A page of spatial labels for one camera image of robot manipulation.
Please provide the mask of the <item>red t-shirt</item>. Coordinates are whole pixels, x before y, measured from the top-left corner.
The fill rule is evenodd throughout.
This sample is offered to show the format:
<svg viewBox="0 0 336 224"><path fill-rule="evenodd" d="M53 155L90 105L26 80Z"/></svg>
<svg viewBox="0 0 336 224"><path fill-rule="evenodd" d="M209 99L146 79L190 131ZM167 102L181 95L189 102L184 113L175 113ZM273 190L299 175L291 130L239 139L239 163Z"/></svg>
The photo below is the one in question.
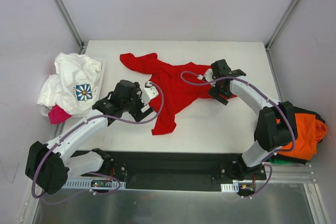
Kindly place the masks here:
<svg viewBox="0 0 336 224"><path fill-rule="evenodd" d="M175 116L197 99L210 99L210 85L193 86L181 78L183 71L204 74L209 65L189 62L184 65L171 65L160 61L156 53L136 57L131 53L121 54L120 61L128 69L142 74L150 74L150 81L163 91L164 104L157 117L152 135L172 133L176 128Z"/></svg>

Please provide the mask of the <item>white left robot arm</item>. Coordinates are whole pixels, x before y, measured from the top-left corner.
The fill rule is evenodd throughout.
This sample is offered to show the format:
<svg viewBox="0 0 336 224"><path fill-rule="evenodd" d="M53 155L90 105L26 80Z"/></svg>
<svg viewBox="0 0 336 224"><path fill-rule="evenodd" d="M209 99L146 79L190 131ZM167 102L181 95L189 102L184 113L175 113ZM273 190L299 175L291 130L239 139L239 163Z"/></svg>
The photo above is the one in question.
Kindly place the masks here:
<svg viewBox="0 0 336 224"><path fill-rule="evenodd" d="M147 116L154 111L149 103L162 95L162 89L154 82L149 81L141 87L138 82L121 80L66 132L45 144L35 142L29 149L25 168L26 176L32 180L32 196L40 198L44 194L54 194L68 180L90 172L110 176L112 158L107 152L94 148L80 156L74 153L113 122L128 123L122 118L124 113L132 116L131 124L148 123Z"/></svg>

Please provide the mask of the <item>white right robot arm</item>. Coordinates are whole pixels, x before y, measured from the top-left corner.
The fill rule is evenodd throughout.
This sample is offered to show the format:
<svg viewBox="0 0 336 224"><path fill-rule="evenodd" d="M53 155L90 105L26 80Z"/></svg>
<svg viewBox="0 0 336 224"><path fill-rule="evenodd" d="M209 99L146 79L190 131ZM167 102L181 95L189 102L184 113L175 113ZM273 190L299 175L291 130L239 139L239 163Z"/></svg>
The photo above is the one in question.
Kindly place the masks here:
<svg viewBox="0 0 336 224"><path fill-rule="evenodd" d="M224 59L211 64L205 73L205 80L211 82L208 94L214 99L227 105L229 98L237 96L258 116L255 142L237 161L236 174L239 178L250 178L256 166L282 147L290 145L288 150L292 151L298 137L292 103L280 102L265 95L242 70L232 70Z"/></svg>

